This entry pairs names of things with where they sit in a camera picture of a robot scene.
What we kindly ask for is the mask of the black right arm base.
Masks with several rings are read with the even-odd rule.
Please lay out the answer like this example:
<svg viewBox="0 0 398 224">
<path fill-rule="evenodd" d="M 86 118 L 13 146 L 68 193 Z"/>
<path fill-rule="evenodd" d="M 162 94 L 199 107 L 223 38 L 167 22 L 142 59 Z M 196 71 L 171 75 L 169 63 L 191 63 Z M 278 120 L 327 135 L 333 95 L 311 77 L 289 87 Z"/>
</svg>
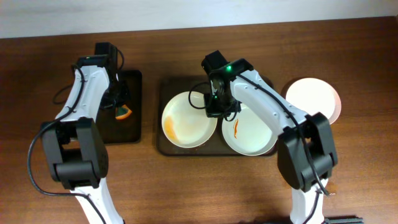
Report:
<svg viewBox="0 0 398 224">
<path fill-rule="evenodd" d="M 364 224 L 364 220 L 359 217 L 331 217 L 325 218 L 322 224 Z"/>
</svg>

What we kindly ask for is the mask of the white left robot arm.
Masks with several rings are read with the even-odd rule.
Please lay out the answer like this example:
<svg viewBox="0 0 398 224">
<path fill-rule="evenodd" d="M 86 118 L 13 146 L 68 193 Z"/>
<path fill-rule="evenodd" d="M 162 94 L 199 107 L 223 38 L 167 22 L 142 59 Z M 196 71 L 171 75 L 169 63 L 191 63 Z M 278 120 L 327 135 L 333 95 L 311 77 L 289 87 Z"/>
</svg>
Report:
<svg viewBox="0 0 398 224">
<path fill-rule="evenodd" d="M 111 199 L 106 176 L 108 152 L 96 126 L 99 110 L 123 107 L 128 88 L 118 79 L 121 51 L 97 43 L 93 55 L 72 65 L 75 81 L 61 112 L 44 122 L 41 139 L 50 175 L 75 197 L 90 223 L 124 223 Z"/>
</svg>

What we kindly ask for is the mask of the cream white plate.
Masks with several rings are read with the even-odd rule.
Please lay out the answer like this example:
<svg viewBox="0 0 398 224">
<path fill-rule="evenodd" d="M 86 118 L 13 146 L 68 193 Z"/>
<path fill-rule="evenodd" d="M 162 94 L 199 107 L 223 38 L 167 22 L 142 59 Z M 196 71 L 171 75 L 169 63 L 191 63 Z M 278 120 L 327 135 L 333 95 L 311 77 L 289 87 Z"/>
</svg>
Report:
<svg viewBox="0 0 398 224">
<path fill-rule="evenodd" d="M 162 112 L 161 126 L 173 145 L 194 148 L 211 138 L 218 120 L 207 117 L 204 105 L 204 94 L 197 91 L 185 91 L 169 100 Z"/>
</svg>

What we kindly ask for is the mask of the pinkish white plate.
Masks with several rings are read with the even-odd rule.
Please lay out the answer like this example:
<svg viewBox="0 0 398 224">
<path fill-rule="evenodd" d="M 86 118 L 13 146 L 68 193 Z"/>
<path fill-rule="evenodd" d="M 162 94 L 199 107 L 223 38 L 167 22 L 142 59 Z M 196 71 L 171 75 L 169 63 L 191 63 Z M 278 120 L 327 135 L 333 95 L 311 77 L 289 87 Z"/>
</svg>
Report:
<svg viewBox="0 0 398 224">
<path fill-rule="evenodd" d="M 342 109 L 338 92 L 329 83 L 317 78 L 294 81 L 288 87 L 285 99 L 309 115 L 321 112 L 330 124 L 339 118 Z"/>
</svg>

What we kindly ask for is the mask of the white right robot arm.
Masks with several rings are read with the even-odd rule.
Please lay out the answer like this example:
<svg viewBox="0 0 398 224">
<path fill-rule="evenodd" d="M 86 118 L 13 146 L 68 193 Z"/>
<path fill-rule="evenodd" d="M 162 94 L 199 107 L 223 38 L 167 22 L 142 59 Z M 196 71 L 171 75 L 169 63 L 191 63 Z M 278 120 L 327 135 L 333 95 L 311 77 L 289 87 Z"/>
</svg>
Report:
<svg viewBox="0 0 398 224">
<path fill-rule="evenodd" d="M 211 88 L 205 95 L 208 117 L 236 115 L 245 104 L 278 137 L 278 169 L 292 188 L 290 222 L 330 223 L 323 215 L 323 198 L 338 157 L 326 116 L 291 105 L 243 58 L 229 62 L 217 50 L 201 66 Z"/>
</svg>

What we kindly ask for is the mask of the green and orange sponge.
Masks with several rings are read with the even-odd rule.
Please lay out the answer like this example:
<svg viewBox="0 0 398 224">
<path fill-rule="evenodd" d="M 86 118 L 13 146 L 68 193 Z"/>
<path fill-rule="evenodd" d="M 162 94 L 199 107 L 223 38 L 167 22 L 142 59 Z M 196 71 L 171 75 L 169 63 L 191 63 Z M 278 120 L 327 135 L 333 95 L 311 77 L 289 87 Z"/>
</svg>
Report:
<svg viewBox="0 0 398 224">
<path fill-rule="evenodd" d="M 115 109 L 115 118 L 117 120 L 126 119 L 131 114 L 132 114 L 132 110 L 127 105 L 122 105 Z"/>
</svg>

